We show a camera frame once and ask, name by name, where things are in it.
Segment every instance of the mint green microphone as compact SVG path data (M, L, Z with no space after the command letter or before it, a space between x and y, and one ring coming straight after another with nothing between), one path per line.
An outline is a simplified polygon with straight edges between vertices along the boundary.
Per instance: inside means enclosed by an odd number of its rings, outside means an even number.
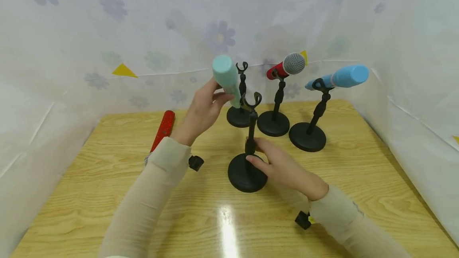
M212 62L212 72L215 81L220 85L225 93L234 95L230 101L235 108L241 107L241 93L237 86L237 69L233 65L231 58L227 55L218 55Z

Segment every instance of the light blue microphone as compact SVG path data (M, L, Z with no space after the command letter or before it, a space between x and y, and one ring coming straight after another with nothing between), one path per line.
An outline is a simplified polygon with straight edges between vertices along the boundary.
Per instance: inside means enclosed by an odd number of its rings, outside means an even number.
M328 74L322 77L324 80L325 87L334 88L350 88L362 84L368 79L369 71L368 68L363 65L352 65L342 67L333 74ZM316 79L310 80L304 87L308 90L314 91L313 83Z
M212 72L215 81L220 85L225 93L234 95L230 101L235 108L241 107L241 93L237 86L237 69L233 65L231 58L227 55L218 55L212 62Z

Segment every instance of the table surface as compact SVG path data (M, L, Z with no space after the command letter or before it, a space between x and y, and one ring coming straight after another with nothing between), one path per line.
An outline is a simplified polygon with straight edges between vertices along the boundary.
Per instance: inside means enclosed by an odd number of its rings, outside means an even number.
M316 104L284 103L281 112L293 125L310 121ZM269 108L260 105L257 111ZM255 193L233 188L227 168L243 152L248 128L230 126L227 109L194 143L193 155L205 163L199 172L188 170L174 190L153 234L150 257L349 257L320 225L304 231L295 224L298 211L308 207L298 193L272 182ZM176 125L185 112L176 111ZM143 169L162 116L103 117L12 257L95 257L118 204ZM296 149L288 135L269 140L339 186L413 257L459 256L387 146L349 102L329 101L318 126L327 135L320 152ZM258 129L255 135L266 137Z

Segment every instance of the silver mesh grille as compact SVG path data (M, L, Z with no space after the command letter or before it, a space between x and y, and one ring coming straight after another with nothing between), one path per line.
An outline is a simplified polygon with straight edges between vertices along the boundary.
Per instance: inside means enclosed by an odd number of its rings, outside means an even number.
M292 53L284 59L284 70L290 75L296 75L303 71L306 60L300 53Z

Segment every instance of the microphone stand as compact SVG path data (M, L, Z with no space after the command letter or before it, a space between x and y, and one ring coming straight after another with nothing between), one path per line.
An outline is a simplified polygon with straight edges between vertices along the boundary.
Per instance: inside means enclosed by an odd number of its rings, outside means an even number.
M279 112L281 102L284 100L284 88L286 83L284 82L284 78L279 76L277 70L273 71L273 77L279 80L279 88L274 97L274 109L261 114L257 121L257 126L265 135L280 137L287 134L290 128L290 122L287 116Z
M236 63L236 68L237 72L240 75L239 77L241 78L241 83L239 83L239 93L245 94L247 90L247 86L245 85L245 70L249 65L247 62L242 62L242 69L239 69L237 63ZM250 122L249 122L249 111L245 110L242 108L242 104L244 102L242 101L241 98L241 107L240 108L235 108L235 107L230 107L228 112L226 113L226 119L230 123L230 125L235 126L236 128L245 128L248 127Z
M255 125L257 123L258 114L255 111L255 107L260 104L262 96L260 93L255 92L254 97L255 104L250 105L245 100L245 93L241 96L241 101L244 102L243 107L250 110L249 136L245 141L244 153L235 156L228 165L228 178L230 183L242 192L257 192L265 186L266 181L268 180L268 177L263 173L263 171L254 167L253 164L245 159L247 155L254 155L256 148L253 136L255 133Z
M290 141L299 149L305 152L318 152L325 147L327 138L324 131L317 125L318 119L323 116L327 107L327 102L331 96L330 90L334 88L325 87L324 80L318 78L313 83L313 88L322 92L322 100L317 104L314 110L314 116L310 123L296 123L290 129L288 134Z

